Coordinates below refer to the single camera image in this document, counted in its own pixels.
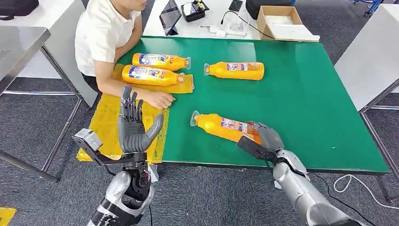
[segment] black cable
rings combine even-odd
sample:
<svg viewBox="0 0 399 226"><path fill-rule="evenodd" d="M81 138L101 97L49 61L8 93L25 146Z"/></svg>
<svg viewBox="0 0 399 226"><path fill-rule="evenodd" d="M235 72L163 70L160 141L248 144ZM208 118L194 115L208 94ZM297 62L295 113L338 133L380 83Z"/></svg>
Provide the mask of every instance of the black cable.
<svg viewBox="0 0 399 226"><path fill-rule="evenodd" d="M272 36L269 36L269 35L263 33L262 31L258 30L256 27L252 26L249 22L245 21L242 17L240 17L240 16L238 15L238 13L236 13L236 12L234 12L234 11L230 11L230 10L229 10L229 11L225 12L224 15L223 15L223 17L222 17L222 21L220 22L220 24L223 24L224 16L226 15L226 13L234 13L234 14L236 14L242 21L244 21L244 22L247 23L249 26L251 26L251 27L254 28L255 30L257 30L257 31L259 31L260 33L262 33L264 36L266 36L266 37L268 37L268 38L271 38L271 39L274 39Z"/></svg>
<svg viewBox="0 0 399 226"><path fill-rule="evenodd" d="M312 174L314 174L315 176L317 176L318 178L320 178L320 179L324 182L324 184L327 185L327 193L328 193L328 195L329 195L331 198L337 200L337 201L340 202L341 204L343 204L343 205L345 205L346 207L352 209L353 211L355 211L356 213L358 213L359 216L361 216L361 217L362 217L365 221L367 221L369 224L371 224L372 226L375 226L375 224L373 224L370 220L368 220L367 218L365 218L365 217L364 217L361 213L359 213L359 211L357 211L355 208L353 208L352 206L350 206L350 205L344 203L343 201L339 200L338 198L335 198L334 196L332 196L331 193L330 193L330 186L328 185L327 181L326 181L324 178L322 178L321 176L319 176L319 175L317 175L317 174L315 174L315 173L312 173Z"/></svg>
<svg viewBox="0 0 399 226"><path fill-rule="evenodd" d="M152 226L152 211L151 211L151 205L148 205L148 208L150 209L150 218L151 218L151 226Z"/></svg>
<svg viewBox="0 0 399 226"><path fill-rule="evenodd" d="M114 173L112 173L112 172L110 171L110 169L108 168L107 165L104 165L104 167L105 167L105 170L106 170L109 174L111 174L111 175L113 175L113 176L116 175L116 174L114 174Z"/></svg>
<svg viewBox="0 0 399 226"><path fill-rule="evenodd" d="M271 167L269 166L269 161L265 160L267 168L269 168L271 176L273 177L273 170L271 169Z"/></svg>

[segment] phone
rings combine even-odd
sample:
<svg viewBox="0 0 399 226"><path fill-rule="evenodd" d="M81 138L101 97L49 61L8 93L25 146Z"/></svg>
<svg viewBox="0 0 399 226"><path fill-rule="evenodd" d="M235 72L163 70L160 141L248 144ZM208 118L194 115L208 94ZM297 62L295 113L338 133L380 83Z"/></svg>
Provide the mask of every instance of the phone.
<svg viewBox="0 0 399 226"><path fill-rule="evenodd" d="M241 8L242 1L240 0L233 0L230 4L229 10L238 12Z"/></svg>

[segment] black bag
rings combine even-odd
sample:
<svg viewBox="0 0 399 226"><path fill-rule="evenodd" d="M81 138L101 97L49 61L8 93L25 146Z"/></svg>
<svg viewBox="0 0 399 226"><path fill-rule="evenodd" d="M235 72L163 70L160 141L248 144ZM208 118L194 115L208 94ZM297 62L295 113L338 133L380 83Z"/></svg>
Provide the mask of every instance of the black bag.
<svg viewBox="0 0 399 226"><path fill-rule="evenodd" d="M12 20L14 16L26 16L39 5L39 0L0 0L0 20Z"/></svg>
<svg viewBox="0 0 399 226"><path fill-rule="evenodd" d="M261 6L290 6L291 0L247 0L245 8L251 17L256 20L258 18Z"/></svg>

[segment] cardboard box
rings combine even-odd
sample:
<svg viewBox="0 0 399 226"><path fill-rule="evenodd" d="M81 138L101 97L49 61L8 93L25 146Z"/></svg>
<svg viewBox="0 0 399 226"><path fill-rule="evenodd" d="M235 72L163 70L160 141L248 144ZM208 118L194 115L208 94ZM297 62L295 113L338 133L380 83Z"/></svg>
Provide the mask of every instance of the cardboard box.
<svg viewBox="0 0 399 226"><path fill-rule="evenodd" d="M303 24L293 6L261 6L256 20L262 40L319 41Z"/></svg>

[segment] orange plastic bottle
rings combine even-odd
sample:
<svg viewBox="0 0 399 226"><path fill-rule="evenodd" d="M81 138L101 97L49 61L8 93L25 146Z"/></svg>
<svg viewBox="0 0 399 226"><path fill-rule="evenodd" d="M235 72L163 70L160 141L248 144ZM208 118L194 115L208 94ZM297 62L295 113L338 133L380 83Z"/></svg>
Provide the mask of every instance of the orange plastic bottle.
<svg viewBox="0 0 399 226"><path fill-rule="evenodd" d="M261 80L264 74L263 63L226 63L204 64L204 75L213 75L222 79Z"/></svg>
<svg viewBox="0 0 399 226"><path fill-rule="evenodd" d="M122 71L122 78L128 83L170 86L184 81L184 73L174 73L170 70L126 65Z"/></svg>
<svg viewBox="0 0 399 226"><path fill-rule="evenodd" d="M190 69L191 58L182 58L176 55L136 53L133 55L132 64L177 71L182 68Z"/></svg>
<svg viewBox="0 0 399 226"><path fill-rule="evenodd" d="M234 142L238 142L243 135L246 135L261 144L257 129L253 125L223 118L218 114L200 114L198 111L194 111L191 116L190 126L201 127L209 134Z"/></svg>

